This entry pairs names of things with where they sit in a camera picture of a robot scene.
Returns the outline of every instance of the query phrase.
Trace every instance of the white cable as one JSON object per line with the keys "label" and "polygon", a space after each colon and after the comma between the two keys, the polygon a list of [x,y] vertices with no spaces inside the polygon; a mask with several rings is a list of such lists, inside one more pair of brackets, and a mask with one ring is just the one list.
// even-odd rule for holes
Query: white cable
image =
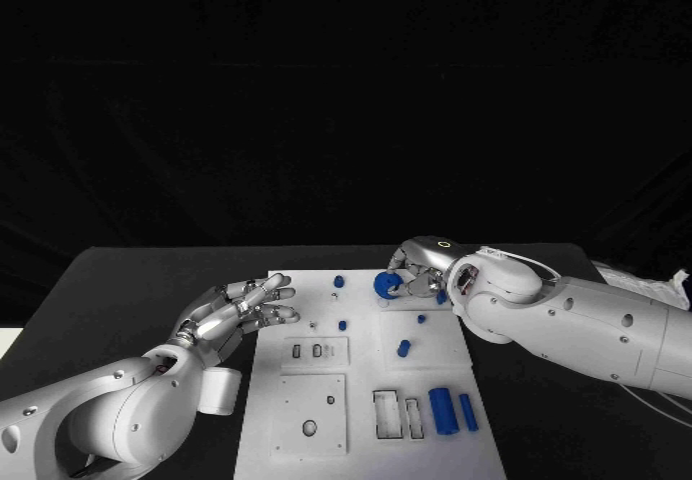
{"label": "white cable", "polygon": [[483,247],[480,251],[483,252],[483,250],[485,250],[485,252],[488,251],[487,253],[493,253],[493,252],[501,253],[507,257],[513,257],[513,258],[517,258],[519,260],[524,260],[526,262],[533,263],[539,267],[545,268],[545,270],[547,270],[547,272],[550,272],[552,275],[555,275],[555,278],[550,279],[550,282],[556,281],[562,277],[562,275],[547,265],[543,265],[540,262],[536,262],[536,260],[530,258],[521,257],[520,255],[516,255],[514,253],[509,253],[504,250],[498,250],[497,248]]}
{"label": "white cable", "polygon": [[692,409],[689,409],[677,400],[670,398],[670,395],[666,393],[658,392],[658,395],[677,407],[680,407],[687,413],[692,413]]}
{"label": "white cable", "polygon": [[664,417],[670,420],[674,420],[677,423],[684,425],[686,427],[692,428],[692,424],[683,422],[680,419],[674,418],[670,414],[667,414],[663,410],[656,408],[621,383],[618,385],[627,390],[627,393],[651,409],[656,410]]}

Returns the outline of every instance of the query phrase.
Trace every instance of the robotic hand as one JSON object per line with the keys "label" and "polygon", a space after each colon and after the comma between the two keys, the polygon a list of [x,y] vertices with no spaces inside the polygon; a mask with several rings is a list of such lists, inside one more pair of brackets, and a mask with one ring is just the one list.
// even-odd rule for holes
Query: robotic hand
{"label": "robotic hand", "polygon": [[[415,277],[408,283],[395,273],[402,266]],[[560,277],[488,247],[472,253],[439,237],[402,243],[374,290],[387,299],[444,291],[454,314],[488,342],[516,341],[594,378],[692,399],[692,315],[627,290]]]}
{"label": "robotic hand", "polygon": [[[180,447],[196,412],[230,415],[240,374],[214,367],[242,334],[299,315],[266,302],[289,298],[291,278],[209,289],[184,309],[168,341],[121,360],[0,402],[0,479],[141,478]],[[69,474],[56,458],[56,435],[89,455]]]}

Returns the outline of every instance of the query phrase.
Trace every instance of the black table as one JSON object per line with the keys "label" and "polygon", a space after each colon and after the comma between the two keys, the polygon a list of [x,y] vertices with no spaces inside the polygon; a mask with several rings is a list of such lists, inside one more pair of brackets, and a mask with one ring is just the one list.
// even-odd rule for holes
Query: black table
{"label": "black table", "polygon": [[[562,275],[602,282],[572,244],[491,246]],[[268,270],[383,269],[395,248],[86,250],[0,361],[0,400],[139,356],[165,341],[181,309],[209,286],[262,277]],[[514,343],[484,342],[465,327],[464,335],[507,478],[677,479],[679,472],[692,471],[692,431],[617,385],[542,360]],[[256,334],[248,335],[223,363],[243,373],[233,415],[197,414],[181,448],[147,479],[232,478],[255,342]]]}

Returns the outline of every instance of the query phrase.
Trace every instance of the black backdrop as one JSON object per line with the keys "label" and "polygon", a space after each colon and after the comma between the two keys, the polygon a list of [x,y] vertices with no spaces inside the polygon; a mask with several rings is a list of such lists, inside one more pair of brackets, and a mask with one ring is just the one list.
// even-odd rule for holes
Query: black backdrop
{"label": "black backdrop", "polygon": [[679,2],[2,7],[5,325],[92,245],[435,234],[689,266]]}

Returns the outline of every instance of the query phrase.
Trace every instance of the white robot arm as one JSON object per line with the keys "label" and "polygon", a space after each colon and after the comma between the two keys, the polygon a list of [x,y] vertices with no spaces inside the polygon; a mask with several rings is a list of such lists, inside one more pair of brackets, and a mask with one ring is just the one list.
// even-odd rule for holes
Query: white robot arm
{"label": "white robot arm", "polygon": [[[134,480],[180,447],[196,412],[230,415],[240,374],[216,365],[242,334],[299,315],[265,302],[289,298],[289,277],[220,285],[190,304],[171,338],[139,358],[121,360],[0,402],[0,480]],[[56,435],[89,455],[67,472]]]}
{"label": "white robot arm", "polygon": [[[536,356],[601,380],[692,399],[692,314],[622,289],[553,275],[542,280],[507,252],[439,237],[397,248],[374,290],[385,298],[444,291],[468,330],[516,341]],[[403,283],[395,269],[413,274]]]}

